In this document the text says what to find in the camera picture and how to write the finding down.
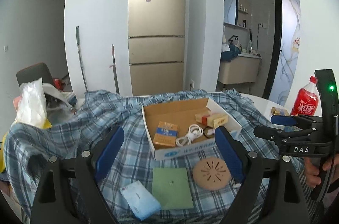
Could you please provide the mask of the person's right hand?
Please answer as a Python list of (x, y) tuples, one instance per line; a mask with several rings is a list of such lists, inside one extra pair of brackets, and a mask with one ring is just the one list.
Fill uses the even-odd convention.
[[(339, 157), (338, 154), (334, 157), (334, 174), (332, 177), (332, 183), (335, 182), (338, 179), (338, 163), (339, 163)], [(312, 164), (310, 158), (304, 158), (304, 174), (306, 176), (306, 182), (307, 185), (311, 188), (315, 188), (316, 186), (320, 185), (321, 178), (318, 177), (320, 173), (320, 170), (318, 167)]]

